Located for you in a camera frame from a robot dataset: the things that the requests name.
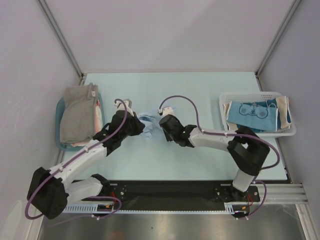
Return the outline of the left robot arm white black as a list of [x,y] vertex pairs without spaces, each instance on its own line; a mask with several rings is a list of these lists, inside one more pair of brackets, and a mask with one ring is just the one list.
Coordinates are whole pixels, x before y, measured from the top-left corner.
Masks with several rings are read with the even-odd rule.
[[25,217],[29,220],[36,219],[29,215],[30,206],[34,206],[42,216],[52,220],[58,217],[67,205],[81,200],[117,201],[110,182],[102,175],[96,173],[79,181],[76,181],[76,178],[118,149],[124,139],[140,135],[144,128],[145,125],[135,113],[118,110],[111,122],[72,158],[50,169],[39,167],[33,173],[27,193]]

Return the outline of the dark blue towel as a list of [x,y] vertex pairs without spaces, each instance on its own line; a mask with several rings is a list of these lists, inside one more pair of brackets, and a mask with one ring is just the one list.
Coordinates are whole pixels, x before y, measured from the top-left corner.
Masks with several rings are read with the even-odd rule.
[[231,101],[226,107],[226,122],[264,132],[278,129],[278,108],[257,103]]

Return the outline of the teal beige Doraemon towel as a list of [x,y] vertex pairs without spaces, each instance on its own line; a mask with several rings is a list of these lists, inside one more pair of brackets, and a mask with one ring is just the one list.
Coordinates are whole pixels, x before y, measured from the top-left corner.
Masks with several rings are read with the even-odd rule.
[[[225,103],[222,105],[225,120],[226,120],[226,107],[229,105],[229,103]],[[260,131],[260,130],[255,130],[250,128],[254,133],[264,133],[264,132],[275,133],[275,132],[283,131],[285,129],[289,129],[292,125],[292,118],[291,118],[290,107],[289,107],[289,98],[287,96],[279,96],[279,97],[268,99],[265,101],[242,102],[242,103],[246,103],[246,104],[257,103],[261,106],[274,104],[275,107],[278,108],[277,130],[271,132],[271,131]],[[226,125],[227,125],[227,129],[230,131],[236,131],[241,127],[241,125],[227,123],[227,121],[226,121]]]

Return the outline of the light blue towel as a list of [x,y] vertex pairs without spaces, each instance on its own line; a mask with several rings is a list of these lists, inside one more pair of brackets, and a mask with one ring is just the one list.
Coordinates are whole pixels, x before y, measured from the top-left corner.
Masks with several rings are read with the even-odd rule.
[[144,139],[151,139],[154,133],[162,130],[159,124],[162,116],[159,114],[158,108],[140,112],[137,114],[137,118],[141,123],[144,124],[144,129],[140,134],[140,136]]

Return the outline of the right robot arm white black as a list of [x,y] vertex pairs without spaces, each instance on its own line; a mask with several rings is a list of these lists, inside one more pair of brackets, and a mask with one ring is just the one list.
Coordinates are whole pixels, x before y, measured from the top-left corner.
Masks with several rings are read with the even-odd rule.
[[260,173],[270,152],[270,147],[248,127],[240,127],[236,132],[214,131],[205,133],[196,125],[183,126],[177,117],[168,114],[161,118],[159,125],[168,142],[174,141],[181,147],[204,147],[228,152],[238,167],[232,185],[220,199],[223,202],[242,202],[248,196],[248,188]]

